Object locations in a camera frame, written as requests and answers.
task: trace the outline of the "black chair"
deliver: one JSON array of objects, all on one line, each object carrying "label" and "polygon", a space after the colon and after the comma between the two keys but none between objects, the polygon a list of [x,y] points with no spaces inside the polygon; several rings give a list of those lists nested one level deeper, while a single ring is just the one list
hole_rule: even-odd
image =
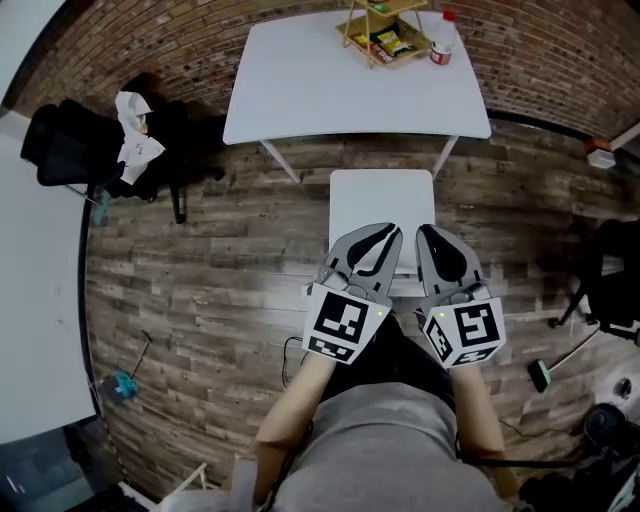
[{"label": "black chair", "polygon": [[122,173],[115,161],[123,141],[120,123],[65,100],[36,111],[20,156],[37,166],[45,187],[104,185]]},{"label": "black chair", "polygon": [[[59,107],[45,105],[36,111],[20,156],[38,167],[37,179],[43,186],[82,183],[102,186],[112,197],[137,196],[153,201],[158,188],[168,184],[176,223],[181,224],[186,221],[186,213],[180,211],[180,189],[193,178],[194,169],[199,175],[208,169],[185,168],[191,145],[184,103],[163,105],[148,114],[146,121],[149,136],[158,140],[165,151],[149,162],[133,185],[119,179],[124,170],[124,163],[117,163],[124,141],[120,123],[72,100],[62,101]],[[224,176],[219,169],[214,174],[217,179]]]},{"label": "black chair", "polygon": [[640,329],[624,330],[640,320],[640,220],[608,220],[592,239],[583,237],[583,247],[579,262],[563,265],[580,279],[580,287],[562,318],[549,325],[563,325],[586,295],[591,309],[587,323],[600,323],[601,331],[640,346]]}]

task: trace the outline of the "chair leg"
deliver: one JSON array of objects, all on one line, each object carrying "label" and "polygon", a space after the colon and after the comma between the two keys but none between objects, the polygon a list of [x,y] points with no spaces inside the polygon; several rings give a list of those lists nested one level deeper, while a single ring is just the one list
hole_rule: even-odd
[{"label": "chair leg", "polygon": [[67,190],[70,190],[71,192],[73,192],[74,194],[80,196],[81,198],[83,198],[85,201],[89,201],[90,203],[96,204],[98,206],[100,206],[98,203],[96,203],[93,199],[91,199],[89,196],[87,196],[86,194],[83,194],[82,192],[80,192],[79,190],[76,190],[75,188],[73,188],[71,185],[63,185],[64,188],[66,188]]},{"label": "chair leg", "polygon": [[564,312],[564,315],[562,315],[562,318],[560,320],[558,320],[557,318],[552,318],[551,320],[549,320],[549,327],[551,327],[553,329],[553,328],[558,327],[559,325],[564,325],[565,322],[571,316],[571,314],[576,310],[576,308],[580,304],[580,301],[586,295],[586,293],[587,293],[587,291],[586,291],[585,287],[581,284],[580,288],[578,288],[578,291],[573,296],[573,299],[571,299],[571,304],[569,304],[569,307]]},{"label": "chair leg", "polygon": [[170,187],[173,215],[176,218],[176,224],[184,224],[187,220],[187,215],[186,213],[180,213],[180,186],[177,183],[172,183]]}]

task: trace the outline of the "white table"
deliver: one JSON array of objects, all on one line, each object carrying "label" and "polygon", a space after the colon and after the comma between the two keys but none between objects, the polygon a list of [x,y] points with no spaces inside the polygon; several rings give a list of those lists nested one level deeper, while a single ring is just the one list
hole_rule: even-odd
[{"label": "white table", "polygon": [[[448,66],[425,56],[369,69],[356,48],[342,46],[335,27],[348,15],[346,10],[306,14],[251,29],[231,95],[226,144],[260,141],[299,183],[271,140],[333,133],[447,135],[435,177],[458,137],[491,135],[460,36]],[[414,13],[404,15],[415,24]],[[420,13],[427,35],[441,17]]]}]

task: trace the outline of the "black cable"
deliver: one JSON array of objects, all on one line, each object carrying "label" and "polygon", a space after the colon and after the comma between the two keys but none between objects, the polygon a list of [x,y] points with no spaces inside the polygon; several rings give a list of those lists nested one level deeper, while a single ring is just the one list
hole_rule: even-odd
[{"label": "black cable", "polygon": [[502,419],[498,420],[500,423],[502,423],[503,425],[505,425],[506,427],[509,427],[511,430],[513,430],[516,434],[518,434],[520,437],[525,438],[525,439],[536,439],[540,436],[543,436],[545,434],[548,434],[549,432],[557,432],[559,434],[566,434],[566,435],[571,435],[571,430],[563,430],[563,429],[559,429],[559,428],[546,428],[544,429],[542,432],[538,432],[537,434],[525,434],[524,432],[522,432],[518,427],[516,427],[515,425],[512,425],[511,423],[508,423]]},{"label": "black cable", "polygon": [[501,460],[462,457],[462,462],[472,466],[492,466],[496,468],[572,468],[582,460]]},{"label": "black cable", "polygon": [[289,381],[287,380],[287,346],[289,345],[289,342],[291,340],[297,340],[299,342],[302,342],[302,338],[300,336],[290,336],[290,337],[287,338],[287,341],[284,342],[284,350],[283,350],[284,353],[282,355],[282,372],[281,372],[281,376],[282,376],[282,385],[285,388],[289,384]]}]

